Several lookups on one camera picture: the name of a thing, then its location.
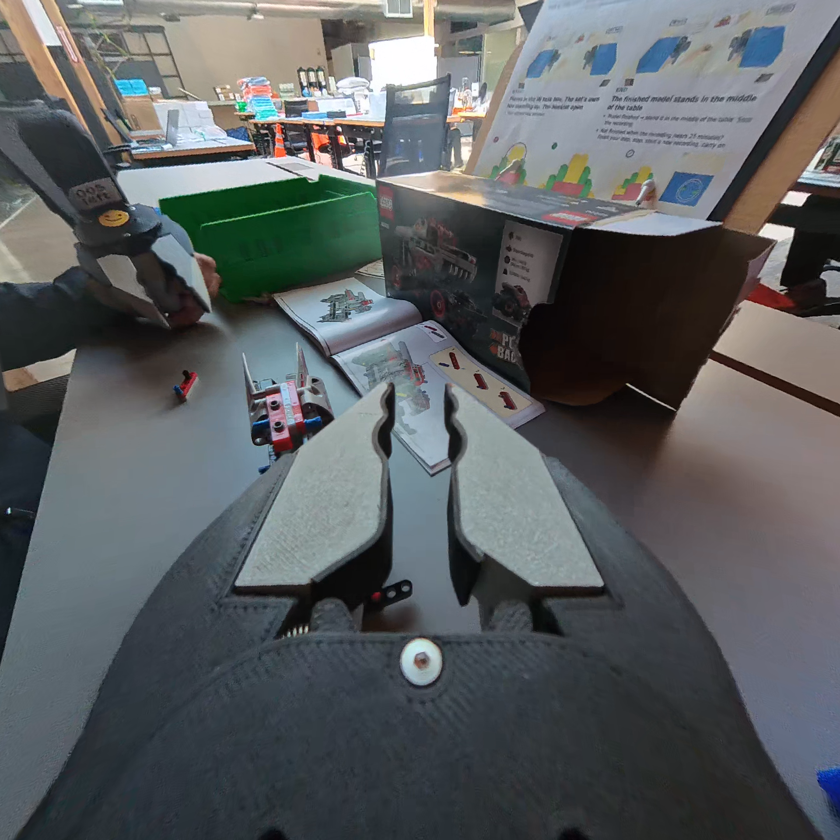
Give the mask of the dark chair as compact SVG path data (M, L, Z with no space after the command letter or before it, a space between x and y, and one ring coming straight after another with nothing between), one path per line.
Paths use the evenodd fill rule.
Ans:
M796 314L836 313L838 299L828 297L822 274L829 260L839 259L838 198L811 194L794 219L794 235L780 275L783 293Z

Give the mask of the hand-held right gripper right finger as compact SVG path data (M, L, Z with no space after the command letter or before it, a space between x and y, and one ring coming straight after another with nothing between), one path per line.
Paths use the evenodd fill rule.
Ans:
M603 594L602 574L541 452L458 385L446 385L444 422L458 603Z

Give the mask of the metal air duct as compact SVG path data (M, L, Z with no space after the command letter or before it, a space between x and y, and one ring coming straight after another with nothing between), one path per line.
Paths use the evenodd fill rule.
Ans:
M423 20L424 9L436 17L495 25L512 20L513 1L127 1L132 14L228 16L237 18L312 18L321 20Z

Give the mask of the white board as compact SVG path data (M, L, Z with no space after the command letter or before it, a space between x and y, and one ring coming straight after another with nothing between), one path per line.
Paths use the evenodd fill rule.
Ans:
M373 92L438 78L435 38L431 35L375 41L368 50Z

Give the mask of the person's left forearm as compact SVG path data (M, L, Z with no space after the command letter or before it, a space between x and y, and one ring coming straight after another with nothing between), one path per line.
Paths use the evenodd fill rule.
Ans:
M101 330L138 319L129 309L114 307L109 294L78 266L51 282L3 281L2 370L53 360Z

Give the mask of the black office chair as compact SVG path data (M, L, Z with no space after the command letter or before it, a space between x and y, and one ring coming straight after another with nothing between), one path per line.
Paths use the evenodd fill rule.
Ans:
M445 165L451 76L385 87L377 176L436 172Z

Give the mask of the grey table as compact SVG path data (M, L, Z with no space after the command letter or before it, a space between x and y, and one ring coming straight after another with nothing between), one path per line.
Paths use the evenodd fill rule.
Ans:
M331 176L375 189L373 180L290 156L132 169L117 175L117 183L132 203L157 206L166 197L287 181L296 176L310 181Z

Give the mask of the dark lego set box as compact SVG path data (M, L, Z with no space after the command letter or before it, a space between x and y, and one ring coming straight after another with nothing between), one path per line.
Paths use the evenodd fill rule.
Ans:
M677 409L774 241L449 171L377 180L385 288L540 400Z

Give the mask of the stack of white boxes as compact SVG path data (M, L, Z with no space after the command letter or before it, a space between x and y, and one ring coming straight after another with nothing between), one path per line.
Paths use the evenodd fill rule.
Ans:
M197 131L216 127L214 115L206 101L161 99L153 101L154 111L163 130L170 112L178 112L179 131Z

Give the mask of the long wooden table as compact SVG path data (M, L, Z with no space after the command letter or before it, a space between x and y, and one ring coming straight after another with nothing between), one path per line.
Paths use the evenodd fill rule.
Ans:
M469 112L460 112L454 117L448 117L448 136L449 129L452 125L457 123L468 122L482 124L483 116L477 117L475 114ZM263 132L269 130L270 137L273 139L273 124L281 123L283 125L283 133L285 135L286 147L288 156L298 156L298 153L308 153L308 160L310 162L317 162L316 152L320 151L329 157L329 164L333 169L343 170L343 151L340 139L346 138L347 146L351 151L354 151L357 141L362 141L362 155L363 162L371 164L374 168L365 169L367 174L377 175L378 164L380 160L380 153L382 148L382 132L384 127L384 120L371 119L317 119L315 114L309 114L307 117L299 116L292 118L280 118L258 122L250 120L249 125L258 135L259 131ZM289 133L300 135L303 138L303 143L300 144L300 149L296 150L293 139L289 137ZM444 157L444 169L450 165L450 149L448 139L448 150Z

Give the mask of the green plastic bin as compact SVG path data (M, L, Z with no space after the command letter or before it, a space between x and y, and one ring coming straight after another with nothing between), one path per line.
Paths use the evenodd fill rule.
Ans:
M230 302L352 272L382 258L376 189L319 175L164 197L163 215L212 257Z

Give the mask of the person's left hand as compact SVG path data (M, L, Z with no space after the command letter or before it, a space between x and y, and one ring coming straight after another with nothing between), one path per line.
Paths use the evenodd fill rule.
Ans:
M201 270L206 294L210 301L213 301L217 298L223 283L217 272L216 261L212 257L198 252L195 252L193 256ZM167 272L164 278L167 295L172 300L175 298L178 300L177 304L168 304L162 310L169 326L172 329L186 329L199 322L207 313L207 310L203 309L195 296L189 290L186 290L179 281L176 281L170 272Z

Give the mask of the open instruction booklet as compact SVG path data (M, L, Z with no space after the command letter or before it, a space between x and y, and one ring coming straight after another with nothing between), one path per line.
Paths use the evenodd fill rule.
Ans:
M365 396L394 386L393 432L430 476L449 467L445 386L454 384L512 428L544 406L474 359L410 302L348 278L285 290L274 301Z

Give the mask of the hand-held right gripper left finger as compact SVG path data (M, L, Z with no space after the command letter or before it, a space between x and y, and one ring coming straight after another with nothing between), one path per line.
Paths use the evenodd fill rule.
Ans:
M235 578L247 595L366 602L392 569L393 383L376 386L291 459Z

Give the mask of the partly built lego model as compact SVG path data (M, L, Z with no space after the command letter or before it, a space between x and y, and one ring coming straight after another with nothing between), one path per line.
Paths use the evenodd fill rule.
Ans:
M259 467L263 476L286 454L293 454L330 425L334 412L322 379L308 370L303 348L297 344L297 368L284 380L258 380L242 355L251 442L267 452Z

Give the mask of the stack of colourful packets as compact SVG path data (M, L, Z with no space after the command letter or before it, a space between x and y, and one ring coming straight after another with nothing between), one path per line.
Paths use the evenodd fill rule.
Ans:
M253 115L252 119L266 122L277 119L279 112L274 103L274 92L270 80L264 76L245 77L238 80L238 87L245 112Z

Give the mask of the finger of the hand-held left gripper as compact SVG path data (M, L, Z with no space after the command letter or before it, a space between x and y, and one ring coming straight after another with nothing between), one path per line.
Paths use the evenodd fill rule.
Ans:
M134 257L137 280L160 314L174 314L183 309L182 297L192 299L204 313L212 302L203 273L192 252L173 234L156 238Z
M94 258L98 277L106 291L138 319L163 329L171 327L168 312L172 306L169 279L162 263L152 253L135 256L109 254Z

